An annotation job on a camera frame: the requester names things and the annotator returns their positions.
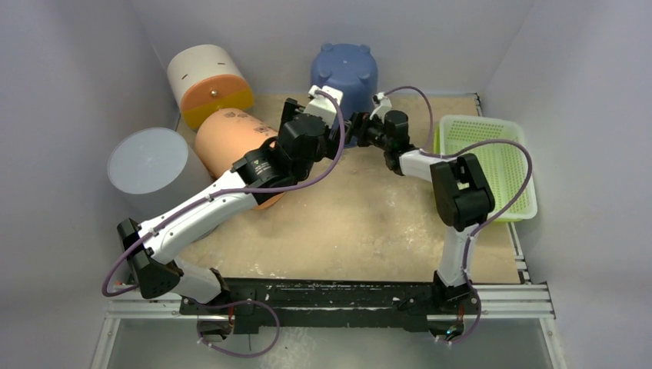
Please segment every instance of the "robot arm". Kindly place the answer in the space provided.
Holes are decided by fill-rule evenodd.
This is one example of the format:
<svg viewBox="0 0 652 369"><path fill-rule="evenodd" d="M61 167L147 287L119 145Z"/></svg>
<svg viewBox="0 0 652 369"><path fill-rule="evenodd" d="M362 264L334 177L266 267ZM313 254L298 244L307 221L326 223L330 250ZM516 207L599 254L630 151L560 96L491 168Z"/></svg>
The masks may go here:
<svg viewBox="0 0 652 369"><path fill-rule="evenodd" d="M408 116L391 110L391 103L382 93L374 97L374 103L376 108L371 114L356 113L351 117L347 140L355 135L358 146L381 148L385 164L397 175L432 183L437 212L448 226L434 282L440 286L444 300L458 298L465 293L464 254L470 260L475 249L475 238L467 248L469 234L487 220L495 206L480 162L473 154L457 158L424 155L410 143Z"/></svg>
<svg viewBox="0 0 652 369"><path fill-rule="evenodd" d="M334 158L339 132L328 126L337 113L329 100L316 94L318 90L316 86L310 90L312 100L305 108L288 99L278 137L245 154L206 189L156 218L141 224L128 219L118 225L125 250L142 241L127 260L143 298L174 292L205 304L228 289L217 270L200 268L178 255L220 223L279 193L231 190L296 185L308 178L316 161ZM342 98L333 88L323 91L338 103Z"/></svg>

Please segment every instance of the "wooden board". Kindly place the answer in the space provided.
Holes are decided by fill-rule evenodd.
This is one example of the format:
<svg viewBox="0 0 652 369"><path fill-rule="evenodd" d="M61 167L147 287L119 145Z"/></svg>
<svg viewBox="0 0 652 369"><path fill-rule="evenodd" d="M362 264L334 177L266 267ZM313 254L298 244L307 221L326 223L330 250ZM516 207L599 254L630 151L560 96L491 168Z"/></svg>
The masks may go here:
<svg viewBox="0 0 652 369"><path fill-rule="evenodd" d="M287 97L307 102L302 95L262 95L249 113L277 128ZM470 97L430 102L435 119L477 114ZM393 96L392 103L410 117L413 141L425 138L423 100ZM195 133L183 122L178 130L192 146ZM311 176L328 165L316 163ZM431 281L444 229L430 183L390 172L377 148L350 148L322 182L287 193L267 210L237 215L181 256L228 277ZM471 271L476 282L519 283L505 224L481 232Z"/></svg>

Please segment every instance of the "gray cylinder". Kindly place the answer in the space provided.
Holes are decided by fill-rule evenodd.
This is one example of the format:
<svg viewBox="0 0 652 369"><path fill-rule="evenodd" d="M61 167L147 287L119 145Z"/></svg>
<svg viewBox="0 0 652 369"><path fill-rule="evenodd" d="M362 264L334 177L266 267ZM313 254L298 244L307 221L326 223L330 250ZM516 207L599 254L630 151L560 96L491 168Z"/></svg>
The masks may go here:
<svg viewBox="0 0 652 369"><path fill-rule="evenodd" d="M183 137L167 128L145 129L122 141L108 159L108 178L140 213L139 221L171 210L212 183Z"/></svg>

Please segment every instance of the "peach-colored cylinder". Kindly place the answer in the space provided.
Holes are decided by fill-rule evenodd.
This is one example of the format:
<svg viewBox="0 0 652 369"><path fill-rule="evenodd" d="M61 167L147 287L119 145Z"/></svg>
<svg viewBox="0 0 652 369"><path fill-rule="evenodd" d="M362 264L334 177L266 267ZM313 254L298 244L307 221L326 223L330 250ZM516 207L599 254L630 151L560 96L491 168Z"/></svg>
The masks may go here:
<svg viewBox="0 0 652 369"><path fill-rule="evenodd" d="M272 127L236 108L226 108L210 115L199 127L195 152L213 177L231 169L233 163L262 143L278 135ZM265 209L280 200L274 196L256 209Z"/></svg>

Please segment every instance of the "green basket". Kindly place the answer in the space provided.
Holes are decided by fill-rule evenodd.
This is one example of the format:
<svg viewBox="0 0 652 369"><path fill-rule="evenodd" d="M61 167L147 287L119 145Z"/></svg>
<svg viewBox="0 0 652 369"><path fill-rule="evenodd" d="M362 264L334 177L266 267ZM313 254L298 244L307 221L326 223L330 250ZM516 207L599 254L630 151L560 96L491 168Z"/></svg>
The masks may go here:
<svg viewBox="0 0 652 369"><path fill-rule="evenodd" d="M475 117L471 115L445 115L439 121L434 139L434 152L454 154L468 145L491 138L516 141L525 146L523 130L512 121ZM480 161L482 170L496 200L495 211L511 200L523 184L527 162L521 151L505 144L485 145L470 151ZM534 181L530 180L525 192L497 221L521 221L537 214Z"/></svg>

